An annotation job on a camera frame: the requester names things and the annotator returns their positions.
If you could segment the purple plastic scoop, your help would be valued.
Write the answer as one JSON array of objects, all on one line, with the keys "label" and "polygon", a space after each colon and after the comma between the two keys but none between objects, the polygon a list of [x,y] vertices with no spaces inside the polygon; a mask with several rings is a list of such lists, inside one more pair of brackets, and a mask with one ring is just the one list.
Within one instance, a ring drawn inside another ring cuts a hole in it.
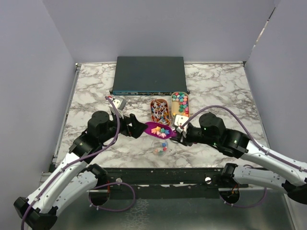
[{"label": "purple plastic scoop", "polygon": [[146,122],[146,134],[159,139],[169,139],[176,137],[175,131],[171,127],[156,122]]}]

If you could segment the clear plastic jar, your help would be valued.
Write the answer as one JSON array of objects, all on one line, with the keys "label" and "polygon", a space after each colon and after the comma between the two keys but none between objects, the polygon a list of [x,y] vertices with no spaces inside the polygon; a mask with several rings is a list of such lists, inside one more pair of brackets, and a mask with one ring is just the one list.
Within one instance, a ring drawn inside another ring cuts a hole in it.
[{"label": "clear plastic jar", "polygon": [[168,142],[166,140],[158,139],[152,142],[152,152],[155,156],[163,156],[168,151]]}]

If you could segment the beige tray of star candies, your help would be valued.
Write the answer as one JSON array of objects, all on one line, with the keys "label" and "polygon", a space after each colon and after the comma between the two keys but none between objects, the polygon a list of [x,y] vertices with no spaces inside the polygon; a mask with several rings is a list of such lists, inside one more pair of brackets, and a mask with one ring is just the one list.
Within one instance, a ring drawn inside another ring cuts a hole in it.
[{"label": "beige tray of star candies", "polygon": [[174,92],[171,94],[171,115],[190,117],[189,96],[186,92]]}]

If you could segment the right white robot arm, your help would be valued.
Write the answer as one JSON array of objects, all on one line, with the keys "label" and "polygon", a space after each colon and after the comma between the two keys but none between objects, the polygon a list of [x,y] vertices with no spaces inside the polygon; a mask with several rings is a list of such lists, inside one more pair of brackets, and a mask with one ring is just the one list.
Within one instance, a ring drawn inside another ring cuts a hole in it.
[{"label": "right white robot arm", "polygon": [[284,156],[240,131],[225,127],[221,118],[205,113],[199,118],[200,127],[188,122],[188,117],[176,115],[173,137],[185,146],[193,143],[209,145],[228,157],[255,163],[260,169],[249,169],[228,163],[220,176],[221,184],[253,184],[281,191],[301,204],[307,203],[307,164]]}]

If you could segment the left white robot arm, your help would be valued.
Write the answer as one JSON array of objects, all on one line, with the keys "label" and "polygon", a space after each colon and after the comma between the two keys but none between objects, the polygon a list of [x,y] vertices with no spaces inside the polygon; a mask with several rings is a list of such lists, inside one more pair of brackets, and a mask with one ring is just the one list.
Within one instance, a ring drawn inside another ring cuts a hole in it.
[{"label": "left white robot arm", "polygon": [[87,190],[101,189],[108,182],[107,172],[91,164],[95,153],[105,149],[104,143],[114,144],[118,134],[138,138],[148,126],[135,115],[117,117],[97,111],[88,121],[87,129],[76,138],[60,165],[28,197],[19,197],[14,207],[22,219],[34,230],[49,230],[59,215]]}]

